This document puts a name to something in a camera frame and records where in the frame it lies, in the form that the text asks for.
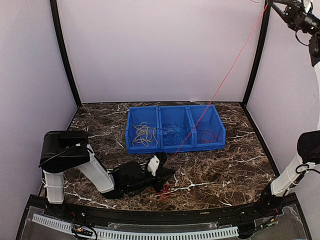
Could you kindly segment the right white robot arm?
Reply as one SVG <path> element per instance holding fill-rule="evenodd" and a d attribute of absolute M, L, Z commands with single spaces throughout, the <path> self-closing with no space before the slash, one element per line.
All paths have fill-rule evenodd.
<path fill-rule="evenodd" d="M 309 50 L 267 7 L 267 31 L 250 103 L 280 172 L 297 157 L 301 134 L 320 128 L 320 82 Z"/>

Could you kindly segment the left black frame post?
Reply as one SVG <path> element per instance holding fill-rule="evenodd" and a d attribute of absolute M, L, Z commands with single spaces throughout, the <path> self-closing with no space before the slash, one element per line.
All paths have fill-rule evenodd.
<path fill-rule="evenodd" d="M 64 67 L 64 71 L 68 80 L 68 84 L 74 99 L 74 102 L 79 108 L 82 105 L 81 98 L 76 86 L 76 82 L 72 73 L 71 69 L 71 64 L 69 61 L 67 49 L 66 49 L 66 44 L 64 41 L 64 35 L 62 31 L 62 25 L 61 25 L 61 20 L 60 20 L 60 15 L 59 15 L 59 9 L 58 9 L 58 1 L 57 0 L 50 0 L 50 9 L 51 9 L 51 15 L 52 15 L 52 21 L 54 25 L 54 30 L 55 30 L 55 35 L 56 35 L 56 40 L 58 43 L 58 48 L 62 60 L 62 64 Z"/>

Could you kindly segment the black front rail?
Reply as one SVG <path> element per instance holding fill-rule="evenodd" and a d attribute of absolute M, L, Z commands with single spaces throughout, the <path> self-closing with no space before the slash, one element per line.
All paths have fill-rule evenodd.
<path fill-rule="evenodd" d="M 277 214 L 275 209 L 263 211 L 256 203 L 241 206 L 210 208 L 183 211 L 134 211 L 90 207 L 65 203 L 67 213 L 75 213 L 75 221 L 97 226 L 109 223 L 142 224 L 142 225 L 178 225 L 218 222 L 219 224 L 244 225 L 260 217 L 271 217 Z"/>

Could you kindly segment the right black frame post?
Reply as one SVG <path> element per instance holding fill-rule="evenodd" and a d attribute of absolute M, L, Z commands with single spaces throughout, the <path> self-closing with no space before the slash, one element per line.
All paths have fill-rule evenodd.
<path fill-rule="evenodd" d="M 256 80 L 256 77 L 258 74 L 258 70 L 260 67 L 260 62 L 262 59 L 262 54 L 263 54 L 265 40 L 266 40 L 266 36 L 267 36 L 267 31 L 268 31 L 270 13 L 271 13 L 271 7 L 270 7 L 268 1 L 265 0 L 263 14 L 261 17 L 261 26 L 260 26 L 259 38 L 258 38 L 258 42 L 257 42 L 255 56 L 254 56 L 251 72 L 249 75 L 248 83 L 246 86 L 246 90 L 244 93 L 244 97 L 243 97 L 242 103 L 241 103 L 241 105 L 244 109 L 247 108 L 247 105 L 248 105 L 248 102 L 251 97 L 251 93 L 252 93 L 252 90 L 253 90 L 253 87 L 255 84 L 255 80 Z"/>

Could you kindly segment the blue three-compartment plastic bin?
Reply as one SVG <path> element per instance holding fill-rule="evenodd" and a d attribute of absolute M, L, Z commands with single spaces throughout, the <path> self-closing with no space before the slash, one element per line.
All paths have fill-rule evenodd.
<path fill-rule="evenodd" d="M 226 129 L 214 105 L 131 107 L 125 141 L 128 154 L 220 150 Z"/>

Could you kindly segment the clear acrylic plate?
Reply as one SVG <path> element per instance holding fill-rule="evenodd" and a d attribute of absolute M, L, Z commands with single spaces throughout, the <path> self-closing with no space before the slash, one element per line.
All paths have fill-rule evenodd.
<path fill-rule="evenodd" d="M 111 222 L 107 226 L 107 230 L 118 232 L 141 232 L 141 233 L 186 233 L 217 230 L 219 225 L 217 222 L 191 223 L 191 224 L 133 224 L 133 223 L 114 223 Z"/>

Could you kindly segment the black frame post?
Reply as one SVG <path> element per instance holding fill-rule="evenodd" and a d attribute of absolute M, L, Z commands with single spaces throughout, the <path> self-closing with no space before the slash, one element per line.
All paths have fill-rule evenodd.
<path fill-rule="evenodd" d="M 271 13 L 271 7 L 270 7 L 268 1 L 265 0 L 263 14 L 261 17 L 261 26 L 260 26 L 259 38 L 258 38 L 258 42 L 257 42 L 255 56 L 254 56 L 251 72 L 249 75 L 248 83 L 246 86 L 246 90 L 244 93 L 244 97 L 243 97 L 242 103 L 241 103 L 241 105 L 244 109 L 247 108 L 247 105 L 248 105 L 248 102 L 251 97 L 251 93 L 252 93 L 252 90 L 253 90 L 253 87 L 255 84 L 255 80 L 256 80 L 256 77 L 258 74 L 258 70 L 260 67 L 260 62 L 262 59 L 262 54 L 263 54 L 265 40 L 266 40 L 266 36 L 267 36 L 267 31 L 268 31 L 270 13 Z"/>
<path fill-rule="evenodd" d="M 64 35 L 62 31 L 62 25 L 61 25 L 61 20 L 60 20 L 60 15 L 59 15 L 59 9 L 58 9 L 58 1 L 57 0 L 50 0 L 50 9 L 51 9 L 51 15 L 52 15 L 52 21 L 54 25 L 54 30 L 55 30 L 55 35 L 56 35 L 56 40 L 58 43 L 58 48 L 62 60 L 62 64 L 64 67 L 64 71 L 68 80 L 68 84 L 74 99 L 74 102 L 79 108 L 82 105 L 81 98 L 76 86 L 76 82 L 72 73 L 71 69 L 71 64 L 69 61 L 67 49 L 66 49 L 66 44 L 64 41 Z"/>

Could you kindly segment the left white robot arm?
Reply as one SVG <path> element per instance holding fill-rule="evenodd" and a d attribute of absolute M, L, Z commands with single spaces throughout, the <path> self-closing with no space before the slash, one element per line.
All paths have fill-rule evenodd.
<path fill-rule="evenodd" d="M 44 175 L 46 197 L 51 210 L 60 218 L 67 218 L 70 206 L 64 202 L 64 172 L 78 169 L 109 200 L 136 195 L 147 188 L 160 193 L 176 173 L 166 168 L 167 155 L 157 152 L 145 165 L 129 161 L 112 171 L 96 157 L 86 131 L 49 131 L 44 135 L 38 167 Z"/>

